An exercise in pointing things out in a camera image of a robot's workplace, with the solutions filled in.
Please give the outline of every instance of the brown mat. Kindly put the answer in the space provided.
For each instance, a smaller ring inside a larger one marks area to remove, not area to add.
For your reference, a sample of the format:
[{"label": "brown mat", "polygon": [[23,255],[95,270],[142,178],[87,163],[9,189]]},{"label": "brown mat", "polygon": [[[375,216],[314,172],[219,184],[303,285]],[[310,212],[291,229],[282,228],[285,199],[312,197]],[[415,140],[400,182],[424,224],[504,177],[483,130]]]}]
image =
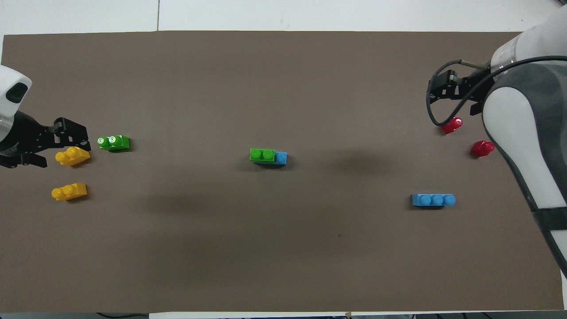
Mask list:
[{"label": "brown mat", "polygon": [[[437,67],[514,35],[6,36],[2,63],[33,80],[23,112],[132,151],[0,170],[0,309],[561,309],[508,166],[468,154],[481,118],[444,136],[425,112]],[[250,147],[289,164],[251,164]],[[87,198],[50,197],[75,182]],[[415,192],[457,204],[417,209]]]}]

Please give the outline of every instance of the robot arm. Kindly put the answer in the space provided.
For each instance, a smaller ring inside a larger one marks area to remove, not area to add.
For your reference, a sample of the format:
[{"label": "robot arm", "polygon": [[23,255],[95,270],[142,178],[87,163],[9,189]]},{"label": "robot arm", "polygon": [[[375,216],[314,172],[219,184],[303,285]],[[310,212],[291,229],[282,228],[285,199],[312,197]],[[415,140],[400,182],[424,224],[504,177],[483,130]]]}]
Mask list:
[{"label": "robot arm", "polygon": [[[553,256],[567,276],[565,25],[567,6],[498,48],[486,64],[490,70],[476,71],[461,79],[452,70],[438,75],[439,69],[429,83],[427,105],[433,123],[442,126],[467,99],[477,102],[471,107],[471,115],[482,113],[487,134],[509,164]],[[457,63],[463,64],[460,60],[450,62]],[[447,120],[437,122],[430,104],[442,98],[462,100]]]},{"label": "robot arm", "polygon": [[62,117],[47,127],[18,111],[31,85],[23,74],[0,65],[0,166],[47,167],[45,157],[36,153],[49,148],[91,150],[86,127]]}]

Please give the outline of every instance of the duplo block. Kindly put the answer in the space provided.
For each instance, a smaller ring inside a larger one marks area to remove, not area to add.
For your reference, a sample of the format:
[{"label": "duplo block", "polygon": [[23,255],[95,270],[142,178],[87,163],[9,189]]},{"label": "duplo block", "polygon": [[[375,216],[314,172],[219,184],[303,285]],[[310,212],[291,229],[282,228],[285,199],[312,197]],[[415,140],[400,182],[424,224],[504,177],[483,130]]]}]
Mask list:
[{"label": "duplo block", "polygon": [[55,154],[55,160],[63,166],[73,166],[89,158],[91,158],[91,155],[87,151],[76,146]]},{"label": "duplo block", "polygon": [[453,194],[412,194],[414,206],[453,206],[455,202]]},{"label": "duplo block", "polygon": [[474,155],[481,157],[487,156],[494,150],[494,144],[492,142],[487,142],[485,140],[476,142],[471,149],[471,153]]},{"label": "duplo block", "polygon": [[83,183],[74,183],[51,191],[51,197],[56,200],[70,200],[87,195],[87,186]]},{"label": "duplo block", "polygon": [[124,135],[101,136],[96,143],[101,149],[115,151],[130,148],[130,139]]},{"label": "duplo block", "polygon": [[445,134],[449,134],[455,132],[461,125],[463,125],[463,120],[459,117],[454,117],[449,123],[441,126],[441,128],[445,131]]},{"label": "duplo block", "polygon": [[273,149],[250,149],[250,160],[254,164],[286,165],[287,153],[275,152]]},{"label": "duplo block", "polygon": [[250,160],[254,163],[274,163],[276,151],[273,149],[251,148]]}]

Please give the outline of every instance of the black cable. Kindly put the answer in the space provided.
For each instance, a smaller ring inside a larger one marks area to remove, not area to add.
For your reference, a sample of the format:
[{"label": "black cable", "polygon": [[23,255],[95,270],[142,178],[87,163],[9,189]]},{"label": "black cable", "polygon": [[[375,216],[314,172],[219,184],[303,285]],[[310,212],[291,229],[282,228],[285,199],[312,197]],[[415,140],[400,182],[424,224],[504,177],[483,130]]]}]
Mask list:
[{"label": "black cable", "polygon": [[433,85],[433,79],[439,75],[439,73],[446,67],[448,67],[449,65],[453,65],[453,64],[459,64],[461,63],[461,60],[455,60],[455,61],[451,61],[448,63],[445,63],[439,70],[437,70],[434,75],[433,78],[431,78],[431,80],[429,81],[429,85],[427,87],[427,96],[426,96],[426,105],[427,105],[427,112],[429,114],[429,118],[431,119],[431,121],[433,122],[433,124],[437,125],[437,126],[443,126],[447,123],[449,123],[451,121],[451,119],[453,119],[455,117],[455,115],[460,111],[460,109],[463,107],[463,105],[465,104],[465,102],[472,96],[472,94],[478,90],[479,87],[481,87],[486,81],[494,78],[495,76],[499,75],[502,72],[506,72],[508,70],[510,70],[511,68],[515,68],[516,66],[522,65],[522,64],[527,64],[527,63],[532,63],[532,62],[541,62],[541,61],[567,61],[567,56],[543,56],[543,57],[531,57],[531,58],[527,58],[521,61],[517,61],[514,63],[510,63],[506,66],[504,66],[503,68],[500,68],[490,74],[488,74],[485,78],[483,78],[482,80],[480,80],[475,86],[473,86],[471,88],[471,90],[469,92],[467,92],[463,99],[459,102],[459,104],[457,105],[457,107],[455,107],[455,109],[453,110],[453,112],[451,113],[451,115],[449,115],[449,117],[439,123],[437,122],[437,120],[435,119],[435,117],[433,116],[433,113],[431,112],[431,103],[429,102],[429,94],[431,93],[431,87]]},{"label": "black cable", "polygon": [[105,318],[113,318],[113,319],[132,318],[132,317],[149,317],[149,314],[145,314],[145,313],[131,313],[131,314],[125,314],[124,316],[109,316],[109,315],[104,314],[102,312],[97,312],[96,314],[98,314],[99,316],[103,316]]}]

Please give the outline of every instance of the green lego brick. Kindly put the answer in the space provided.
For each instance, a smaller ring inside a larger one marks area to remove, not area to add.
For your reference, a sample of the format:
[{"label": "green lego brick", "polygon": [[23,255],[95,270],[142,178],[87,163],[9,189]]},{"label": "green lego brick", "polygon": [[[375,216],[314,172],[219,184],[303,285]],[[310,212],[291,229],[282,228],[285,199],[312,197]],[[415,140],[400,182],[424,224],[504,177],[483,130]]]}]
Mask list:
[{"label": "green lego brick", "polygon": [[251,148],[250,160],[256,163],[273,163],[275,161],[275,150],[263,148]]},{"label": "green lego brick", "polygon": [[130,148],[130,139],[124,135],[101,136],[96,143],[100,149],[114,151]]}]

